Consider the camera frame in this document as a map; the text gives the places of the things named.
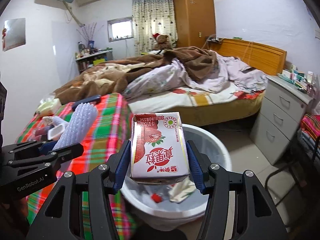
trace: teddy bear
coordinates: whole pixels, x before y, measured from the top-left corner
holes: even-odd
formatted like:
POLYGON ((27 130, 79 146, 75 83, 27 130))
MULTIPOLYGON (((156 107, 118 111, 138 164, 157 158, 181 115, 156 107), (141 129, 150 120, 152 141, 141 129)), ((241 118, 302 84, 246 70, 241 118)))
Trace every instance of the teddy bear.
POLYGON ((161 35, 159 33, 153 34, 153 38, 156 40, 154 50, 172 49, 170 42, 168 41, 168 35, 161 35))

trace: electrical outlet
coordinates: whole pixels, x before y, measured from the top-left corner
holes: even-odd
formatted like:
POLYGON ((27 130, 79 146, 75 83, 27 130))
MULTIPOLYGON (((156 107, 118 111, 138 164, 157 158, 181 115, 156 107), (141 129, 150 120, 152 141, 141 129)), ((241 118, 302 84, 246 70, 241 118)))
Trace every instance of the electrical outlet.
POLYGON ((315 30, 316 32, 316 38, 320 39, 320 29, 319 30, 315 30))

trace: box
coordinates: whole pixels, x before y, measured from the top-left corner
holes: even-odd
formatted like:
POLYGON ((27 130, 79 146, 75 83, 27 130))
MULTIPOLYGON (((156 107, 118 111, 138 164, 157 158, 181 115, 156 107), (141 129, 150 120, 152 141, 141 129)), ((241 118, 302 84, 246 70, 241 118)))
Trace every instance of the box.
POLYGON ((140 184, 173 184, 189 176, 180 114, 135 114, 130 177, 140 184))
POLYGON ((287 71, 287 70, 282 70, 282 75, 286 76, 287 78, 291 78, 291 72, 287 71))

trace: wooden headboard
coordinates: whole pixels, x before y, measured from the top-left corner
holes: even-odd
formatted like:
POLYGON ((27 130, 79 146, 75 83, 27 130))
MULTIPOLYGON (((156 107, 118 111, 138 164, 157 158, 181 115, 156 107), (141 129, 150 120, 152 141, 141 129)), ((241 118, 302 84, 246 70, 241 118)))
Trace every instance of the wooden headboard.
POLYGON ((210 49, 224 57, 239 57, 249 66, 262 70, 267 75, 281 73, 287 56, 287 52, 282 49, 233 39, 224 39, 221 44, 210 43, 210 49))

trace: blue gripper pad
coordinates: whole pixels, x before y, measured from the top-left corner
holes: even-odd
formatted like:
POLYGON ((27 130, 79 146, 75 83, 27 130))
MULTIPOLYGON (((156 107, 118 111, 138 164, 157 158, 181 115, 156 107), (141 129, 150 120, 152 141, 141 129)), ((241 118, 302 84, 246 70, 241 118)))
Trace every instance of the blue gripper pad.
POLYGON ((44 143, 41 148, 39 149, 39 152, 41 155, 47 155, 48 152, 52 151, 53 147, 56 145, 58 141, 52 141, 44 143))
POLYGON ((200 191, 200 193, 203 193, 205 189, 203 171, 198 163, 195 153, 192 150, 192 148, 195 148, 195 150, 197 150, 196 146, 194 145, 193 142, 192 144, 193 146, 191 147, 190 141, 186 142, 188 159, 189 159, 189 167, 190 167, 190 171, 193 177, 193 181, 196 185, 196 188, 200 191))
POLYGON ((118 167, 116 168, 115 171, 115 184, 113 186, 114 192, 118 192, 123 185, 124 178, 127 174, 127 170, 130 164, 130 153, 131 153, 131 142, 128 141, 126 144, 124 151, 120 149, 118 154, 122 154, 121 160, 119 162, 118 167))

